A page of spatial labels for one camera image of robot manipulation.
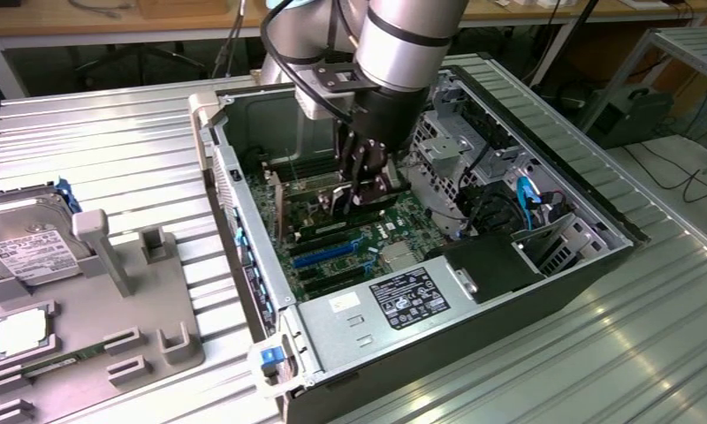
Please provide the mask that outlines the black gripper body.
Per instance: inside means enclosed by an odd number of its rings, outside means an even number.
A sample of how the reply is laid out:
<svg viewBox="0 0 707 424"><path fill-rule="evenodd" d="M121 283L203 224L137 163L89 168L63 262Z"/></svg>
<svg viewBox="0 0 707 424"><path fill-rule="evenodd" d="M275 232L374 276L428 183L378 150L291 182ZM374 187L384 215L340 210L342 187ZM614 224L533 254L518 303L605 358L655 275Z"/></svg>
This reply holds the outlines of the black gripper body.
<svg viewBox="0 0 707 424"><path fill-rule="evenodd" d="M355 93L351 117L354 133L364 140L375 140L388 152L402 150L419 119L428 97L428 89L400 92L388 88Z"/></svg>

